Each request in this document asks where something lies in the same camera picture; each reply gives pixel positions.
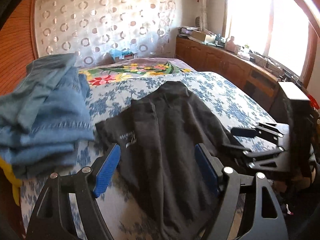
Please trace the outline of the black pants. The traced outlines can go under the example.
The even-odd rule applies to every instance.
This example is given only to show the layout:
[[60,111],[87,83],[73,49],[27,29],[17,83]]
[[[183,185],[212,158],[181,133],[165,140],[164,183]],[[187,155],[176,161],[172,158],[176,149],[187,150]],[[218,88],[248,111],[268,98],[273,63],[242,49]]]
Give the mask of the black pants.
[[104,146],[118,144],[118,171],[163,239],[193,239],[212,217],[213,194],[202,179],[195,146],[237,168],[222,144],[239,145],[204,102],[168,81],[120,114],[96,124]]

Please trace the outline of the blue floral bed cover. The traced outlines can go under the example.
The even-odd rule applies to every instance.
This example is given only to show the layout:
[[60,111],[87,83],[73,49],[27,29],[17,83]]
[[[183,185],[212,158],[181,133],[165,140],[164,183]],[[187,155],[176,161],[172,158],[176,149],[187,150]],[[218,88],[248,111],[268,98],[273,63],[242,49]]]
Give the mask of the blue floral bed cover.
[[129,79],[93,88],[87,100],[96,141],[79,145],[76,165],[93,164],[104,145],[121,158],[110,189],[98,198],[103,222],[115,239],[195,239],[213,213],[201,180],[195,145],[215,153],[221,144],[271,150],[260,138],[231,138],[233,127],[272,122],[269,114],[233,83],[213,72]]

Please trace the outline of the yellow plush toy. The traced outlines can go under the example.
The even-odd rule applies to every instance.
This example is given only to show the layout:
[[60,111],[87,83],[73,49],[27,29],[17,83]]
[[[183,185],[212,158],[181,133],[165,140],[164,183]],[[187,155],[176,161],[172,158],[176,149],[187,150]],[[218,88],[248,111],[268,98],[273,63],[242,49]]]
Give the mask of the yellow plush toy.
[[22,186],[22,181],[15,177],[12,166],[6,163],[2,158],[0,158],[0,167],[3,170],[5,177],[12,185],[12,196],[15,204],[20,206],[20,188]]

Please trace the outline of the long wooden cabinet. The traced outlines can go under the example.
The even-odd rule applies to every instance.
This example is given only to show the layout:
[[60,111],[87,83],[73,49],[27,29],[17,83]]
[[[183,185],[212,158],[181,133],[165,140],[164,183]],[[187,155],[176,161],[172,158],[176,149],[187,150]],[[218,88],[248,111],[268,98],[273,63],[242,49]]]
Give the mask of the long wooden cabinet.
[[223,49],[176,37],[175,56],[200,72],[215,72],[270,111],[278,94],[277,79],[266,69]]

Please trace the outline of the white bottle on cabinet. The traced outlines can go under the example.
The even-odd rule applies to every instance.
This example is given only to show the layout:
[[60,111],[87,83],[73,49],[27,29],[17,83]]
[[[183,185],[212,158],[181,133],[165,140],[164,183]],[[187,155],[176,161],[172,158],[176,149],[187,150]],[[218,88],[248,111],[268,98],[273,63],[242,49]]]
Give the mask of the white bottle on cabinet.
[[234,36],[231,36],[230,39],[225,43],[225,50],[235,53],[234,39]]

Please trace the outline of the beige box on cabinet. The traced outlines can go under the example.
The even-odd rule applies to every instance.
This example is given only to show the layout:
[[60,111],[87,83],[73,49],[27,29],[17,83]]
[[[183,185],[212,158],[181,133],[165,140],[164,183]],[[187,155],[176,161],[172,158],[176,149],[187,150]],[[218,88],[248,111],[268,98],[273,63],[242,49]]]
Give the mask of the beige box on cabinet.
[[200,43],[214,43],[216,39],[215,34],[206,34],[205,32],[197,30],[193,30],[190,37]]

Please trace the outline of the folded blue jeans bottom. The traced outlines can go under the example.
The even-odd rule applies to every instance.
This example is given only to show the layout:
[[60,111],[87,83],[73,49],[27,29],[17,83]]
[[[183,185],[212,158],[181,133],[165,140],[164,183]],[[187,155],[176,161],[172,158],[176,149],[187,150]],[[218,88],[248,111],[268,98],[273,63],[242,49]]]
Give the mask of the folded blue jeans bottom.
[[72,67],[40,106],[29,132],[1,125],[1,158],[18,179],[48,174],[76,163],[79,143],[93,141],[85,99],[89,85]]

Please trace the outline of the folded blue jeans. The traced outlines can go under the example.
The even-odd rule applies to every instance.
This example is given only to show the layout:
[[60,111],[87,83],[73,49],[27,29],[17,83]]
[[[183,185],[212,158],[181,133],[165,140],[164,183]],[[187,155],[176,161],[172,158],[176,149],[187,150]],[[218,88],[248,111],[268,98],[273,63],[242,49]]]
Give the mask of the folded blue jeans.
[[40,106],[29,132],[1,125],[1,158],[18,179],[48,174],[76,163],[79,143],[93,141],[85,99],[89,85],[72,67]]
[[26,77],[13,92],[1,96],[1,126],[28,133],[39,109],[64,75],[74,67],[76,54],[48,55],[27,65]]

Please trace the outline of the folded blue jeans top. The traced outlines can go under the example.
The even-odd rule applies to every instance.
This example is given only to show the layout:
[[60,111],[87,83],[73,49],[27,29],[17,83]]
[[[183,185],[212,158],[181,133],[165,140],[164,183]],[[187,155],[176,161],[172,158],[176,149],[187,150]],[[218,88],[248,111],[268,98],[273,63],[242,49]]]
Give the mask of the folded blue jeans top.
[[27,65],[26,77],[13,92],[1,96],[1,126],[28,133],[39,109],[64,75],[74,67],[76,54],[48,55]]

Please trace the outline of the colourful flower blanket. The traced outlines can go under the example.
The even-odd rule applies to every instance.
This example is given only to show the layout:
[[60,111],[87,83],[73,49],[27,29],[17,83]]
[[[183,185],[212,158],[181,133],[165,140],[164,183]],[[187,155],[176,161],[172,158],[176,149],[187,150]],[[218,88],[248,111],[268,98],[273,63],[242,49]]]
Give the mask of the colourful flower blanket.
[[179,59],[137,58],[79,70],[91,87],[158,75],[189,73],[195,70]]

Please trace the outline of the cardboard box with items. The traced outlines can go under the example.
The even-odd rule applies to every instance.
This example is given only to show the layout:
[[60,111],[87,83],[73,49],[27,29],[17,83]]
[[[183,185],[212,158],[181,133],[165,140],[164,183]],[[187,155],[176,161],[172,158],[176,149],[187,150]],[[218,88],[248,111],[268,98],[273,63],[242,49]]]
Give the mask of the cardboard box with items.
[[135,54],[128,49],[123,49],[123,50],[112,49],[109,53],[115,63],[131,60],[135,58]]

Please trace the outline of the sheer circle pattern curtain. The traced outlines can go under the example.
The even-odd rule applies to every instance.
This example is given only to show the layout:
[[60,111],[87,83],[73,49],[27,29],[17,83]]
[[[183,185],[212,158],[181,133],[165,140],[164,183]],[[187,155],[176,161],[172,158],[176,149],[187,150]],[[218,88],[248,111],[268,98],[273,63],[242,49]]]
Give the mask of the sheer circle pattern curtain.
[[178,29],[192,25],[196,0],[35,0],[37,54],[76,53],[77,66],[112,55],[173,57]]

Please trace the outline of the window with wooden frame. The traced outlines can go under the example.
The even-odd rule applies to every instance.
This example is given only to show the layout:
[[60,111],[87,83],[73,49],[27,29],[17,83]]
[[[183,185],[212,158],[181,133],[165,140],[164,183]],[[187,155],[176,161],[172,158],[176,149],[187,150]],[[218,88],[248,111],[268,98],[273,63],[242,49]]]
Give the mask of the window with wooden frame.
[[319,12],[311,0],[225,0],[224,35],[298,75],[315,70]]

